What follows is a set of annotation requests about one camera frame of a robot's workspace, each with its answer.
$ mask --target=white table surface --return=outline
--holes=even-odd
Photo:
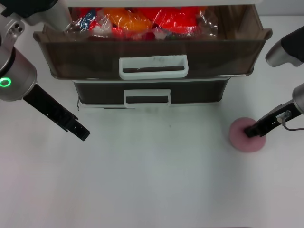
[[[265,61],[304,17],[261,20],[274,35],[254,73],[231,79],[221,103],[93,112],[77,111],[73,83],[50,75],[32,38],[42,26],[28,27],[16,47],[91,135],[82,142],[24,101],[0,102],[0,227],[304,227],[304,131],[278,127],[252,154],[227,141],[233,120],[259,119],[304,82],[304,66]],[[304,117],[287,124],[303,127]]]

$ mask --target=pink round object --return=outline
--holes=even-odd
[[[242,152],[257,152],[261,150],[266,143],[266,137],[248,138],[244,130],[256,123],[255,120],[247,117],[235,120],[230,126],[229,139],[231,144]]]

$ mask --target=closed drawer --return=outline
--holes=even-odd
[[[87,38],[71,41],[64,33],[44,28],[34,34],[58,79],[123,80],[119,63],[125,57],[187,57],[188,72],[183,79],[246,76],[270,29],[263,29],[254,5],[216,6],[218,36],[208,40],[121,41]]]
[[[222,99],[224,89],[229,78],[221,80],[204,81],[182,81],[172,80],[166,82],[85,82],[74,81],[74,85],[79,95],[80,102],[87,105],[117,105],[125,106],[127,103],[140,104],[168,103],[170,104],[190,104],[190,103],[211,103]],[[125,91],[141,90],[143,95],[128,95]],[[159,93],[142,93],[144,90],[157,90]]]

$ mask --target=drawer handle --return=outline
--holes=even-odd
[[[119,58],[123,80],[182,78],[188,71],[187,55]]]
[[[124,90],[123,103],[126,108],[170,106],[170,93],[170,89]]]

